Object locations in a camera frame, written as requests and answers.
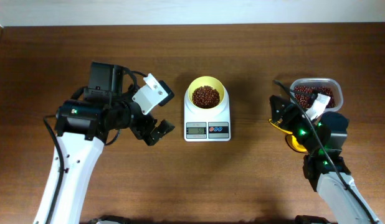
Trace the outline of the yellow measuring scoop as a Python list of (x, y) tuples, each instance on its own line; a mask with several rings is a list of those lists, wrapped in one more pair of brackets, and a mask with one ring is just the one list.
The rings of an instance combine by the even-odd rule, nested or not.
[(304, 153), (304, 154), (308, 154), (308, 151), (304, 148), (303, 145), (299, 144), (296, 137), (293, 135), (292, 132), (290, 131), (287, 131), (287, 130), (284, 130), (282, 128), (279, 128), (277, 126), (277, 124), (274, 124), (272, 122), (272, 119), (268, 119), (268, 122), (273, 126), (275, 127), (276, 129), (278, 129), (279, 131), (283, 132), (285, 134), (285, 140), (287, 142), (287, 145), (289, 146), (290, 149), (292, 149), (293, 151), (295, 152), (298, 152), (298, 153)]

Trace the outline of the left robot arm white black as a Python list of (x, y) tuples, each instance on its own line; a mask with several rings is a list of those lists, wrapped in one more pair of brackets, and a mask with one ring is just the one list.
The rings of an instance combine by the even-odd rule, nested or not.
[(174, 129), (151, 115), (174, 97), (167, 84), (152, 74), (121, 65), (92, 62), (87, 86), (79, 88), (53, 116), (46, 128), (54, 142), (54, 156), (34, 223), (78, 223), (88, 184), (110, 131), (130, 129), (138, 140), (155, 145)]

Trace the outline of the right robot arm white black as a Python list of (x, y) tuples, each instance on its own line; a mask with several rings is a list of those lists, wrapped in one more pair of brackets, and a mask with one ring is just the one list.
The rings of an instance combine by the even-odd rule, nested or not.
[(338, 223), (380, 223), (340, 155), (349, 121), (339, 113), (325, 110), (329, 100), (328, 96), (319, 94), (312, 106), (304, 110), (298, 104), (272, 95), (269, 122), (290, 137), (290, 147), (306, 150), (304, 176)]

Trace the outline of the red beans in bowl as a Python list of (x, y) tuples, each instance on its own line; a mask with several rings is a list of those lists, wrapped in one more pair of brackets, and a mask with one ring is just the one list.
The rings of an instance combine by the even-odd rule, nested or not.
[(192, 93), (192, 102), (199, 108), (210, 109), (220, 103), (220, 94), (211, 86), (201, 86)]

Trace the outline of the white digital kitchen scale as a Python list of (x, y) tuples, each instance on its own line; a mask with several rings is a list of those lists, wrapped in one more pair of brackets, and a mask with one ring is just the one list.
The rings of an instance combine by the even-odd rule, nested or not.
[(229, 94), (221, 86), (220, 102), (209, 109), (193, 103), (193, 92), (198, 86), (190, 86), (184, 97), (184, 139), (187, 142), (221, 142), (231, 139), (231, 115)]

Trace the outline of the yellow plastic bowl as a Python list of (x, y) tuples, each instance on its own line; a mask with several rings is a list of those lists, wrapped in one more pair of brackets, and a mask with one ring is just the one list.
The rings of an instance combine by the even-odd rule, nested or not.
[(204, 110), (218, 107), (224, 101), (225, 96), (226, 90), (223, 84), (210, 76), (196, 78), (187, 89), (188, 102)]

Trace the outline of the red beans in container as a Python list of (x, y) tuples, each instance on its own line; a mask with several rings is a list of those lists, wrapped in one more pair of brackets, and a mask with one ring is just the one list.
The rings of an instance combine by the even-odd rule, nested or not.
[(315, 97), (313, 95), (319, 94), (319, 93), (323, 95), (328, 95), (331, 97), (331, 100), (326, 106), (326, 108), (333, 108), (335, 106), (335, 98), (330, 88), (327, 88), (324, 86), (309, 87), (309, 86), (300, 85), (300, 86), (296, 86), (293, 89), (293, 92), (295, 94), (295, 98), (303, 108), (306, 108), (306, 109), (310, 108), (315, 100)]

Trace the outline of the clear plastic container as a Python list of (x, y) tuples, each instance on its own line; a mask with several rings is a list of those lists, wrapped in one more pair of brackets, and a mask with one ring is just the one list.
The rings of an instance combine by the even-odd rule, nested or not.
[(320, 94), (330, 97), (327, 111), (338, 111), (343, 105), (343, 94), (339, 83), (330, 78), (301, 78), (290, 86), (291, 94), (302, 108), (308, 109)]

